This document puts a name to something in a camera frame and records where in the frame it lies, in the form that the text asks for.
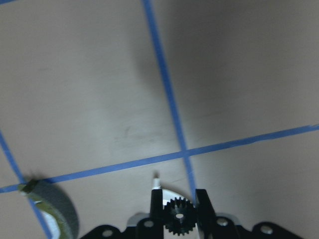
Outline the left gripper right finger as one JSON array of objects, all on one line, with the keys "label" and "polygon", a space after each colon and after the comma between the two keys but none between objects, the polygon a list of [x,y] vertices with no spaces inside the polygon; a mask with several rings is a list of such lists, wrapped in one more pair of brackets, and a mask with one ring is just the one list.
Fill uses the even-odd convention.
[{"label": "left gripper right finger", "polygon": [[201,239],[217,239],[216,213],[205,189],[195,190],[195,207],[197,210],[197,226]]}]

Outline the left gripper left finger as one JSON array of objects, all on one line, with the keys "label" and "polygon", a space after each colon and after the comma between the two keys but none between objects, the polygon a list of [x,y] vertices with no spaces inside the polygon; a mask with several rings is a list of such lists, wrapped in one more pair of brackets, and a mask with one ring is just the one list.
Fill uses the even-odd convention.
[{"label": "left gripper left finger", "polygon": [[163,239],[163,204],[162,189],[153,189],[151,193],[150,220],[153,222],[151,229],[152,239]]}]

